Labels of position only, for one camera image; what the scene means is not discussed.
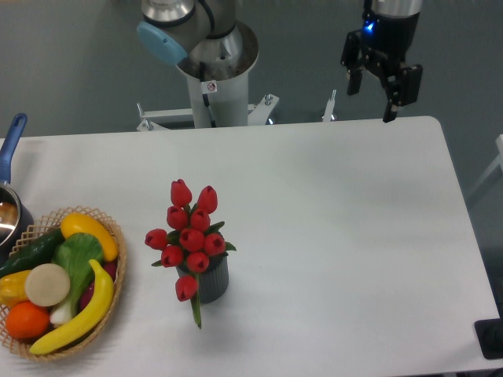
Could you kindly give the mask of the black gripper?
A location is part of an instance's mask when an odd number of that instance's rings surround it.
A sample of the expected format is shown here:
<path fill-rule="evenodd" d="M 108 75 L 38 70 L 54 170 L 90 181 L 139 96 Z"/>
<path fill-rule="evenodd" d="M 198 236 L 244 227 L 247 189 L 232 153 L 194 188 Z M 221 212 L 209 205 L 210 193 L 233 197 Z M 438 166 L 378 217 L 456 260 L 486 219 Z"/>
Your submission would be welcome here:
<path fill-rule="evenodd" d="M 395 120 L 399 108 L 416 102 L 418 98 L 423 67 L 421 64 L 403 65 L 419 15 L 419 12 L 388 15 L 366 9 L 361 31 L 349 32 L 344 43 L 340 63 L 349 75 L 347 95 L 359 93 L 364 68 L 372 73 L 387 94 L 385 123 Z"/>

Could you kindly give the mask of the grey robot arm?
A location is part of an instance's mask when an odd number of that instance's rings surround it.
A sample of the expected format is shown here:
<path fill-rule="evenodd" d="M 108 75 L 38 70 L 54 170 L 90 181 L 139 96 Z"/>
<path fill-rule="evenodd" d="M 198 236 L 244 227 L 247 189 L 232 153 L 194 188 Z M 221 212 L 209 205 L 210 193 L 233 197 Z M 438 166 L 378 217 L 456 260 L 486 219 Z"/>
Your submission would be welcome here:
<path fill-rule="evenodd" d="M 365 1 L 362 26 L 347 33 L 340 62 L 349 75 L 347 94 L 360 90 L 368 72 L 387 97 L 383 121 L 417 101 L 423 68 L 406 53 L 419 20 L 420 1 Z M 143 1 L 137 27 L 142 45 L 176 67 L 187 82 L 197 128 L 266 125 L 279 99 L 248 102 L 248 75 L 259 56 L 255 33 L 236 18 L 234 1 Z"/>

